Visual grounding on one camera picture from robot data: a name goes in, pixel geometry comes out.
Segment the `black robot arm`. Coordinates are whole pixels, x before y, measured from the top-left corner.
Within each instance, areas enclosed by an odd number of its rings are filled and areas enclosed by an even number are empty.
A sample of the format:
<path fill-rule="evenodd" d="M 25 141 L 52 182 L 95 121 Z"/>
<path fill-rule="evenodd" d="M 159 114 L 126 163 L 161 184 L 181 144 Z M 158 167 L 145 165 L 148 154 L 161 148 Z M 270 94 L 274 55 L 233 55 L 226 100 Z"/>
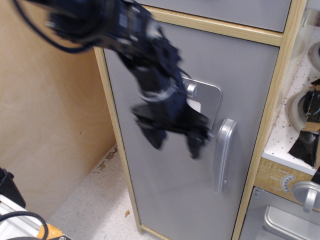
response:
<path fill-rule="evenodd" d="M 186 137 L 193 159 L 200 157 L 210 138 L 209 119 L 188 104 L 179 51 L 148 10 L 134 0 L 35 0 L 33 4 L 47 11 L 47 26 L 58 37 L 76 44 L 66 47 L 49 38 L 30 20 L 21 2 L 13 1 L 26 24 L 55 48 L 76 54 L 99 47 L 117 54 L 144 101 L 130 111 L 155 149 L 161 149 L 172 132 Z"/>

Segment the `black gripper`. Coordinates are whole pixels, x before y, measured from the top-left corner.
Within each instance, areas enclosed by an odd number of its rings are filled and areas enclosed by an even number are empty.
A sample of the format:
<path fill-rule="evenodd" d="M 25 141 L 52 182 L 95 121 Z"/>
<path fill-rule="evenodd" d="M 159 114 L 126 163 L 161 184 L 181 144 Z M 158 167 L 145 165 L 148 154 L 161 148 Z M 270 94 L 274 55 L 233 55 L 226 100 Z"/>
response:
<path fill-rule="evenodd" d="M 162 148 L 167 132 L 186 136 L 190 156 L 196 160 L 210 137 L 209 119 L 187 103 L 187 91 L 182 84 L 170 84 L 166 90 L 141 92 L 144 104 L 131 107 L 135 121 L 144 137 L 157 150 Z"/>

